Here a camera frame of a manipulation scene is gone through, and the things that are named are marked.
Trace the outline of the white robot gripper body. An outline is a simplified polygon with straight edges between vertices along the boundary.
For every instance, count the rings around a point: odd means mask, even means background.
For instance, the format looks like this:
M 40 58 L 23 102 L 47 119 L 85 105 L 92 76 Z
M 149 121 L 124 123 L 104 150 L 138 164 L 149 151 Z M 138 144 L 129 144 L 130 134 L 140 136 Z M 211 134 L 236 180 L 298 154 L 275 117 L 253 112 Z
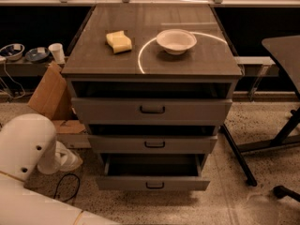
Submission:
M 81 157 L 76 152 L 66 148 L 61 142 L 56 143 L 55 156 L 58 159 L 61 172 L 74 171 L 83 164 Z

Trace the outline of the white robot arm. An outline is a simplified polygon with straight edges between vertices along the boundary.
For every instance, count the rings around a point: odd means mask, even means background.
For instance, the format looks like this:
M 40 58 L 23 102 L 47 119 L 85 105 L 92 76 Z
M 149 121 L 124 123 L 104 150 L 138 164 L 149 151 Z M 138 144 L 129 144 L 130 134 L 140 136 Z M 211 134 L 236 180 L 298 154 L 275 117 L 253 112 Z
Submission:
M 29 113 L 7 122 L 0 132 L 0 225 L 119 225 L 24 187 L 34 169 L 60 169 L 56 129 L 47 117 Z

